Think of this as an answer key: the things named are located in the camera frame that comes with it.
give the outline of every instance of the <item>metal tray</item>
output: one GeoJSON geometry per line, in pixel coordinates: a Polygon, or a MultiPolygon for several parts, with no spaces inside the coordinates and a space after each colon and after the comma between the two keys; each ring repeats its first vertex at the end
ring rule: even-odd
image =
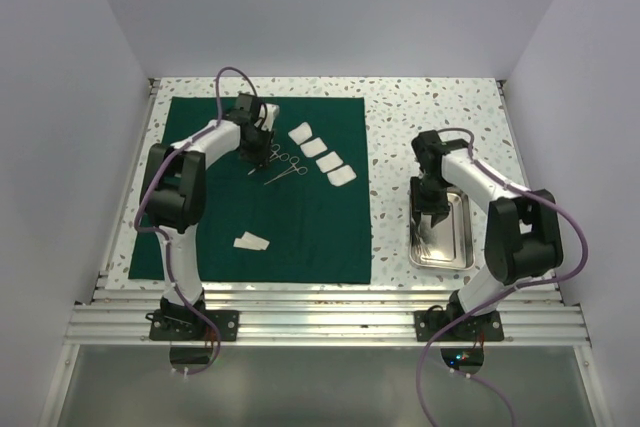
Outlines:
{"type": "Polygon", "coordinates": [[[413,220],[409,235],[409,260],[414,267],[467,270],[473,267],[473,236],[469,198],[459,190],[447,192],[451,213],[431,228],[431,217],[423,215],[420,225],[413,220]]]}

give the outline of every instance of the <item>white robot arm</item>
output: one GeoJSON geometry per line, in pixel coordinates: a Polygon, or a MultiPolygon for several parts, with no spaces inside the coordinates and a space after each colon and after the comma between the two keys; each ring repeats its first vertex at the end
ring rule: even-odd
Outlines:
{"type": "MultiPolygon", "coordinates": [[[[431,216],[432,227],[444,220],[449,215],[446,191],[452,185],[487,213],[486,265],[468,284],[453,293],[446,310],[436,314],[442,317],[436,326],[441,327],[470,312],[515,282],[544,275],[562,263],[557,214],[507,189],[508,179],[486,163],[479,168],[471,159],[465,140],[445,142],[438,132],[427,131],[420,133],[411,145],[422,173],[421,177],[411,179],[412,221],[419,225],[423,214],[431,216]]],[[[522,191],[529,190],[521,185],[517,187],[522,191]]],[[[535,194],[554,202],[546,190],[535,194]]],[[[490,304],[475,312],[469,330],[476,332],[483,316],[487,321],[494,319],[491,314],[496,306],[490,304]]]]}
{"type": "Polygon", "coordinates": [[[171,243],[170,259],[166,258],[166,250],[160,249],[165,290],[160,309],[147,316],[155,326],[150,334],[150,338],[155,336],[152,340],[190,340],[201,336],[202,323],[189,306],[185,306],[183,298],[197,310],[204,311],[196,229],[205,208],[206,170],[224,154],[236,149],[241,159],[257,167],[266,166],[278,114],[277,105],[264,104],[255,96],[240,94],[235,107],[215,129],[212,127],[217,120],[212,120],[187,139],[171,145],[155,144],[149,150],[141,201],[168,155],[187,146],[164,170],[145,209],[153,227],[162,230],[157,233],[160,245],[171,243]],[[174,283],[179,286],[181,295],[174,283]]]}

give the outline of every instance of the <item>white wall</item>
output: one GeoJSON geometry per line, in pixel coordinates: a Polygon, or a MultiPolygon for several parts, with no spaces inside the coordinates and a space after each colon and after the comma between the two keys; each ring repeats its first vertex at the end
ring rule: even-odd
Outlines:
{"type": "MultiPolygon", "coordinates": [[[[507,82],[531,183],[586,230],[586,271],[564,288],[584,308],[621,426],[638,425],[640,384],[640,2],[554,0],[507,82]]],[[[565,265],[575,265],[574,236],[565,265]]]]}
{"type": "Polygon", "coordinates": [[[117,215],[146,79],[106,0],[0,0],[0,425],[37,422],[117,215]]]}
{"type": "Polygon", "coordinates": [[[552,0],[109,0],[150,76],[506,78],[552,0]]]}

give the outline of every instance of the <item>black mounting plate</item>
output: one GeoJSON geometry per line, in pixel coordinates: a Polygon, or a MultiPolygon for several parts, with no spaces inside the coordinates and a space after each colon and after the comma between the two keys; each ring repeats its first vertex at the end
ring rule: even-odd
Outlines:
{"type": "MultiPolygon", "coordinates": [[[[157,314],[160,314],[159,310],[156,310],[154,312],[154,315],[157,314]]],[[[238,337],[238,326],[240,325],[240,312],[238,312],[237,310],[205,310],[204,315],[206,315],[209,320],[216,324],[216,327],[218,327],[218,330],[220,330],[220,341],[236,341],[236,338],[238,337]]],[[[194,337],[193,334],[188,331],[177,332],[173,329],[163,329],[161,327],[155,327],[154,322],[151,322],[149,340],[181,342],[204,340],[204,336],[194,337]]]]}
{"type": "MultiPolygon", "coordinates": [[[[444,310],[432,309],[415,311],[413,321],[418,342],[428,342],[433,334],[450,322],[450,319],[444,310]]],[[[452,330],[445,332],[437,342],[474,342],[481,332],[484,333],[485,342],[504,340],[502,320],[497,310],[467,319],[452,330]]]]}

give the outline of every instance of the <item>purple cable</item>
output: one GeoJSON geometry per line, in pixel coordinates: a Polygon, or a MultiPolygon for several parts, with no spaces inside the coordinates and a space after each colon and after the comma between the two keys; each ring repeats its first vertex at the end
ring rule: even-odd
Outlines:
{"type": "MultiPolygon", "coordinates": [[[[575,230],[576,234],[578,235],[578,239],[580,240],[580,245],[582,247],[582,256],[580,258],[580,262],[578,262],[578,265],[576,266],[575,269],[573,269],[571,272],[565,274],[565,275],[561,275],[558,277],[555,277],[554,279],[542,279],[542,280],[532,280],[532,281],[527,281],[527,282],[521,282],[517,285],[513,285],[510,288],[508,288],[507,290],[505,290],[504,292],[501,292],[495,296],[493,296],[492,298],[490,298],[489,300],[483,302],[482,304],[478,305],[477,307],[471,309],[469,312],[467,312],[466,314],[462,315],[461,317],[458,317],[457,319],[455,319],[454,321],[450,322],[449,324],[447,324],[446,326],[444,326],[442,329],[440,329],[438,332],[436,332],[435,334],[433,334],[433,336],[429,339],[429,341],[427,342],[427,345],[424,346],[424,349],[422,350],[422,353],[420,354],[420,359],[418,360],[418,367],[416,368],[416,391],[418,393],[418,400],[420,401],[420,406],[422,407],[422,411],[424,412],[424,415],[427,417],[427,419],[429,419],[429,422],[431,422],[431,425],[433,425],[433,427],[438,427],[438,423],[436,422],[436,420],[434,419],[433,415],[431,414],[431,412],[429,411],[429,408],[427,407],[427,403],[424,399],[424,393],[422,391],[422,376],[420,375],[422,373],[422,368],[424,366],[424,362],[427,358],[427,354],[429,352],[429,349],[431,348],[431,346],[433,345],[433,343],[438,340],[445,332],[447,332],[448,330],[451,330],[452,328],[454,328],[456,325],[460,324],[461,322],[464,322],[465,320],[467,320],[469,317],[473,316],[473,314],[475,314],[476,312],[481,311],[482,309],[501,301],[502,299],[508,297],[509,295],[511,295],[513,292],[515,292],[516,290],[520,290],[524,287],[533,287],[535,285],[545,285],[545,284],[553,284],[553,283],[559,283],[559,282],[564,282],[565,280],[569,280],[572,279],[573,277],[575,277],[576,275],[578,275],[582,269],[584,269],[584,266],[587,264],[587,259],[589,258],[589,245],[587,244],[587,239],[584,235],[584,232],[582,230],[582,228],[578,225],[578,222],[571,216],[571,214],[569,214],[569,212],[567,212],[565,209],[563,209],[562,207],[560,207],[559,205],[553,203],[553,202],[549,202],[547,199],[543,199],[542,197],[539,197],[529,191],[526,190],[522,190],[519,189],[509,183],[505,183],[503,181],[503,179],[501,179],[500,177],[498,177],[497,175],[495,175],[493,172],[491,172],[491,170],[487,169],[484,164],[482,164],[482,162],[479,162],[477,160],[475,160],[473,158],[473,143],[475,141],[475,135],[473,134],[473,132],[471,132],[468,129],[463,129],[460,127],[451,127],[451,128],[446,128],[446,129],[440,129],[438,131],[439,134],[445,133],[445,132],[463,132],[465,134],[467,134],[469,136],[469,146],[467,147],[467,152],[469,154],[469,158],[471,159],[471,161],[473,162],[473,164],[478,167],[484,174],[486,174],[491,180],[493,180],[494,182],[497,182],[500,185],[504,185],[504,187],[507,190],[510,190],[511,192],[515,193],[515,194],[519,194],[522,195],[524,197],[527,197],[529,199],[532,199],[542,205],[544,205],[545,207],[548,207],[550,209],[552,209],[553,211],[557,212],[558,214],[560,214],[562,217],[565,218],[565,220],[567,222],[569,222],[569,224],[571,224],[571,227],[573,227],[573,229],[575,230]]],[[[475,376],[472,376],[471,379],[475,380],[476,382],[484,385],[485,387],[491,389],[492,391],[494,391],[501,399],[502,401],[506,404],[507,408],[509,409],[509,414],[511,416],[511,425],[515,426],[516,425],[516,417],[515,417],[515,412],[513,410],[513,406],[511,405],[511,403],[509,402],[509,400],[506,398],[506,396],[500,392],[495,386],[493,386],[490,382],[484,380],[484,379],[480,379],[477,378],[475,376]]]]}
{"type": "Polygon", "coordinates": [[[147,233],[160,234],[164,238],[164,240],[165,240],[165,259],[166,259],[166,263],[167,263],[167,277],[169,278],[169,282],[171,282],[171,284],[173,284],[173,289],[175,290],[176,294],[178,295],[178,297],[180,298],[182,303],[185,305],[185,307],[187,309],[189,309],[198,318],[200,318],[209,328],[211,328],[211,330],[213,330],[213,332],[215,332],[215,335],[216,335],[216,346],[215,346],[213,355],[209,358],[209,362],[207,362],[207,364],[205,366],[200,367],[200,368],[195,369],[195,370],[192,370],[192,371],[190,371],[187,368],[185,368],[183,373],[186,374],[186,375],[194,375],[194,374],[199,374],[200,372],[204,372],[218,358],[218,354],[220,353],[220,330],[218,329],[218,327],[216,326],[215,323],[213,323],[207,316],[203,315],[199,310],[197,310],[191,304],[191,302],[189,302],[187,300],[187,298],[184,296],[184,294],[180,290],[180,287],[178,287],[178,284],[176,283],[176,279],[175,279],[175,277],[173,275],[173,270],[171,268],[171,237],[169,237],[169,234],[165,230],[163,230],[163,229],[161,229],[159,227],[142,227],[140,225],[140,222],[142,221],[142,216],[144,215],[144,211],[147,208],[147,204],[149,203],[149,199],[151,198],[151,194],[153,193],[154,190],[156,190],[156,187],[158,186],[158,183],[160,182],[160,179],[162,179],[162,175],[164,174],[164,171],[167,170],[167,167],[169,166],[171,161],[176,156],[180,155],[182,152],[184,152],[189,147],[191,147],[195,141],[197,141],[197,140],[201,139],[203,136],[213,132],[220,125],[220,122],[222,122],[222,99],[220,97],[220,78],[222,77],[222,74],[224,72],[228,71],[228,70],[231,70],[233,72],[236,72],[236,73],[240,74],[240,76],[242,76],[242,78],[244,78],[244,80],[246,80],[247,83],[251,86],[251,90],[253,91],[253,94],[256,97],[258,96],[255,86],[253,85],[251,80],[249,80],[249,77],[247,77],[247,75],[244,74],[242,71],[240,71],[239,69],[236,69],[235,67],[223,67],[222,69],[220,69],[220,71],[218,72],[218,75],[216,75],[216,80],[215,80],[216,105],[217,105],[217,108],[218,108],[218,117],[217,117],[216,124],[212,125],[211,127],[206,128],[206,129],[203,129],[202,131],[200,131],[197,134],[195,134],[193,137],[191,137],[190,140],[185,142],[182,147],[180,147],[179,149],[174,150],[173,152],[171,152],[167,156],[166,159],[164,159],[162,164],[160,164],[160,167],[158,168],[158,171],[153,176],[153,179],[151,180],[151,183],[149,184],[149,187],[147,188],[147,191],[145,192],[144,196],[142,197],[142,201],[140,202],[140,206],[138,207],[138,211],[136,212],[136,216],[135,216],[135,218],[133,220],[134,228],[139,233],[141,233],[141,234],[147,234],[147,233]]]}

